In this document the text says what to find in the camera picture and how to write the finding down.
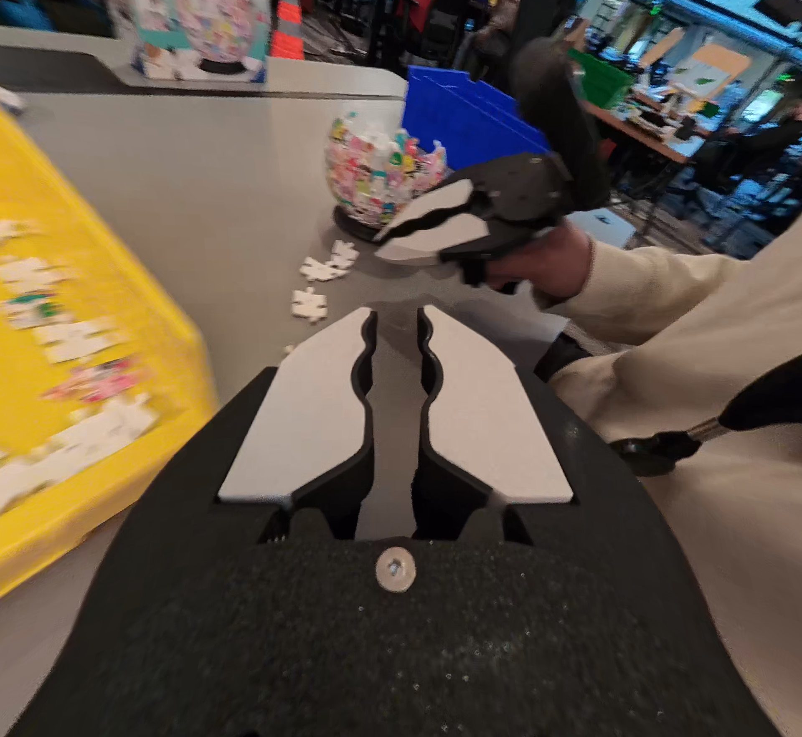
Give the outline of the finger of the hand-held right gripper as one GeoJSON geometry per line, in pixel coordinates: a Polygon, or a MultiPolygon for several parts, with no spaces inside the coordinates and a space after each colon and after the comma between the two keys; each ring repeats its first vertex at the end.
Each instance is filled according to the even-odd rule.
{"type": "Polygon", "coordinates": [[[462,179],[440,185],[411,200],[404,209],[376,235],[376,242],[404,238],[418,231],[430,230],[470,207],[474,184],[462,179]]]}
{"type": "Polygon", "coordinates": [[[376,259],[393,265],[432,266],[446,249],[486,238],[486,221],[472,213],[457,213],[433,227],[421,221],[404,222],[392,229],[376,249],[376,259]]]}

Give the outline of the black fabric item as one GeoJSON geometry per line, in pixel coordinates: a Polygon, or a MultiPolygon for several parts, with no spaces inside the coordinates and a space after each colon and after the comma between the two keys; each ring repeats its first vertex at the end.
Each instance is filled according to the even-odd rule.
{"type": "Polygon", "coordinates": [[[576,339],[563,332],[556,337],[540,357],[533,373],[541,381],[548,382],[571,363],[592,357],[593,355],[576,339]]]}

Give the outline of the pile of loose puzzle pieces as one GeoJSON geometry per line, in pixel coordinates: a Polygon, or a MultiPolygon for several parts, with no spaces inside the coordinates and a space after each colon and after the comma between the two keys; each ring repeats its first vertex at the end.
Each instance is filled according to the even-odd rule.
{"type": "Polygon", "coordinates": [[[136,355],[113,356],[125,343],[106,317],[80,318],[63,286],[75,274],[40,257],[2,255],[2,324],[25,335],[48,368],[63,377],[37,401],[70,404],[68,424],[26,450],[2,449],[2,512],[128,448],[160,416],[136,355]]]}

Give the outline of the round black ball stand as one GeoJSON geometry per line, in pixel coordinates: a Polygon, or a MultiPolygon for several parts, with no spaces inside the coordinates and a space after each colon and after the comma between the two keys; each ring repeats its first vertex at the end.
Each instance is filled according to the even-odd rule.
{"type": "Polygon", "coordinates": [[[383,226],[374,227],[367,224],[358,216],[359,214],[360,212],[354,207],[342,204],[336,204],[332,211],[336,227],[353,239],[376,245],[389,240],[390,236],[384,233],[383,226]]]}

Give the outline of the blue plastic bin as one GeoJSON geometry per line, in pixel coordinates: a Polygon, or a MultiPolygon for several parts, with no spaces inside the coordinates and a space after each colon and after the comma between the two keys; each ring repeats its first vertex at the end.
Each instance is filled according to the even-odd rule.
{"type": "Polygon", "coordinates": [[[406,81],[401,127],[426,152],[441,144],[449,170],[550,151],[543,134],[520,118],[512,97],[465,71],[414,65],[406,81]]]}

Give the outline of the orange traffic cone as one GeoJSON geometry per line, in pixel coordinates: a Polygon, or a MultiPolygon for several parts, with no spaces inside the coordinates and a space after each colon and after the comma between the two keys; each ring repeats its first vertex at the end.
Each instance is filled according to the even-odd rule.
{"type": "Polygon", "coordinates": [[[278,0],[275,25],[270,37],[269,54],[273,58],[305,61],[300,0],[278,0]]]}

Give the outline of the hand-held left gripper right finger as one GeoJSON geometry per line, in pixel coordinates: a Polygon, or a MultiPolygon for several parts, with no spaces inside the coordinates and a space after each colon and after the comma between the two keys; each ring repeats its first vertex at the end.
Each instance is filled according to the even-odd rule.
{"type": "Polygon", "coordinates": [[[417,343],[426,393],[411,483],[417,537],[454,540],[486,507],[572,503],[513,361],[433,305],[417,310],[417,343]]]}

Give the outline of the wooden table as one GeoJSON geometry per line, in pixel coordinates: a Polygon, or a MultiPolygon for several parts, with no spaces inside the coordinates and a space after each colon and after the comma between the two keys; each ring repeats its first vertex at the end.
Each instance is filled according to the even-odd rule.
{"type": "Polygon", "coordinates": [[[589,101],[581,101],[581,104],[587,113],[594,117],[597,122],[635,140],[639,144],[647,147],[648,150],[656,153],[659,157],[665,158],[678,165],[684,165],[690,161],[705,143],[705,140],[698,135],[693,136],[688,141],[678,141],[673,137],[668,141],[660,141],[658,138],[652,137],[642,129],[622,120],[610,110],[601,109],[589,101]]]}

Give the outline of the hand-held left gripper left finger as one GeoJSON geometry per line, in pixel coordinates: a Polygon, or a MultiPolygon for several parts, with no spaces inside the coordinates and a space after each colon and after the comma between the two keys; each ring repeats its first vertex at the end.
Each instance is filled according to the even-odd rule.
{"type": "Polygon", "coordinates": [[[317,509],[335,538],[355,537],[375,478],[377,313],[359,307],[277,368],[218,490],[225,504],[317,509]]]}

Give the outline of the person's right hand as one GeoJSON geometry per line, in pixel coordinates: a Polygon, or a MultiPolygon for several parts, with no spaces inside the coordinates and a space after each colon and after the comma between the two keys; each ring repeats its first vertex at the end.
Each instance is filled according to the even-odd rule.
{"type": "Polygon", "coordinates": [[[577,296],[594,264],[594,241],[569,221],[485,265],[485,284],[494,291],[526,282],[543,310],[577,296]]]}

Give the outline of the person's right forearm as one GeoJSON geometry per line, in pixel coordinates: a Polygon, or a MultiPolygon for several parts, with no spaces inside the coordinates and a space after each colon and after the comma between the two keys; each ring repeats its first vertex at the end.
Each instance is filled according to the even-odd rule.
{"type": "Polygon", "coordinates": [[[545,311],[571,319],[601,342],[636,346],[664,331],[751,261],[722,254],[687,255],[659,247],[625,251],[590,241],[590,266],[576,293],[535,292],[545,311]]]}

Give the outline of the colourful puzzle ball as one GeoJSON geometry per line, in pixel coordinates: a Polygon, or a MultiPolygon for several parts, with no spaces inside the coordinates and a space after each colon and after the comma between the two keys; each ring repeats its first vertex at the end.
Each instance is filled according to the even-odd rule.
{"type": "Polygon", "coordinates": [[[427,149],[405,128],[385,129],[355,111],[332,121],[324,166],[336,213],[365,228],[368,238],[448,172],[440,141],[427,149]]]}

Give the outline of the puzzle box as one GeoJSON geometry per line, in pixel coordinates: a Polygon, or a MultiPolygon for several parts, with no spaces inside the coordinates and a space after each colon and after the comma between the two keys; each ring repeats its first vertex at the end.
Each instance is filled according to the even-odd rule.
{"type": "Polygon", "coordinates": [[[132,66],[149,81],[263,84],[271,0],[129,0],[132,66]]]}

